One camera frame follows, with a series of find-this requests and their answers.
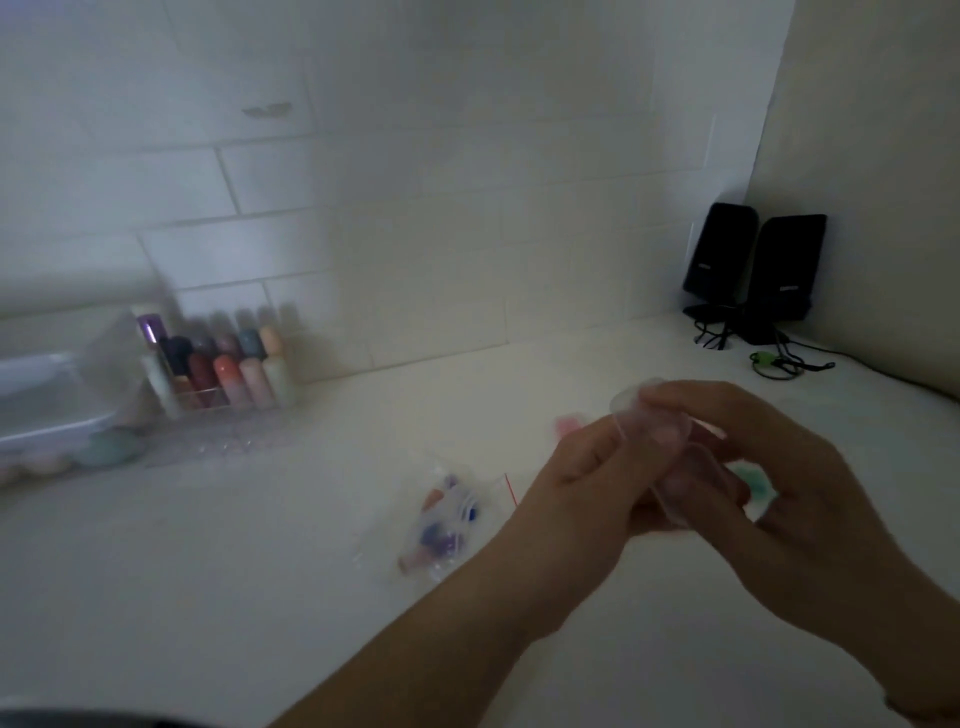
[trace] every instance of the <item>plastic bag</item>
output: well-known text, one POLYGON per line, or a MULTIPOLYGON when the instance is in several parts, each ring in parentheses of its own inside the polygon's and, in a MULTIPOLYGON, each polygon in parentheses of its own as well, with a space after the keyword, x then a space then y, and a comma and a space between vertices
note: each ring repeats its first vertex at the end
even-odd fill
POLYGON ((466 468, 423 458, 387 515, 361 538, 354 564, 422 594, 485 546, 515 508, 506 474, 482 482, 466 468))

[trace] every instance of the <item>person's left hand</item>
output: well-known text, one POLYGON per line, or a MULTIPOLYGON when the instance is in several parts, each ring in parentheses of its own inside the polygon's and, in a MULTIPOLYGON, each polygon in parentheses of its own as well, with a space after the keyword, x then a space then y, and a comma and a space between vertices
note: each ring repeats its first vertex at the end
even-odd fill
MULTIPOLYGON (((509 604, 530 640, 558 630, 607 578, 631 536, 673 528, 650 486, 684 441, 679 432, 654 437, 624 442, 609 416, 566 435, 503 529, 452 578, 483 583, 481 594, 509 604)), ((702 427, 691 440, 722 462, 734 458, 702 427)), ((742 503, 749 489, 739 482, 742 503)))

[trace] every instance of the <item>beige wall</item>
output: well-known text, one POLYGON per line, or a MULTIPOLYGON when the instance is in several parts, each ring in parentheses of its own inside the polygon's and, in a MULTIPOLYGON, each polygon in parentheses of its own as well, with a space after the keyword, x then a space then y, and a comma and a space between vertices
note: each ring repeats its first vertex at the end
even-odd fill
POLYGON ((960 394, 960 2, 797 0, 748 203, 824 212, 809 325, 960 394))

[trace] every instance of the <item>wall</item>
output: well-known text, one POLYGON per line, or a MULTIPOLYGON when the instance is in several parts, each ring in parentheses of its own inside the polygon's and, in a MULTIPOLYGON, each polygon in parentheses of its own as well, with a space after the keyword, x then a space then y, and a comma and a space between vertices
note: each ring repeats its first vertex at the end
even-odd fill
POLYGON ((960 394, 960 4, 798 0, 749 201, 830 215, 809 323, 960 394))
POLYGON ((306 378, 674 308, 792 0, 0 0, 0 312, 176 292, 306 378))

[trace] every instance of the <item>white brick wall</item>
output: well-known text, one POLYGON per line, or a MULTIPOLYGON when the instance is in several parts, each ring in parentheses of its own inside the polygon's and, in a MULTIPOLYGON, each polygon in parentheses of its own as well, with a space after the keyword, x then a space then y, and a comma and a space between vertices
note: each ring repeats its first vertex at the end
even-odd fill
POLYGON ((792 10, 0 0, 0 315, 162 286, 318 378, 669 310, 792 10))

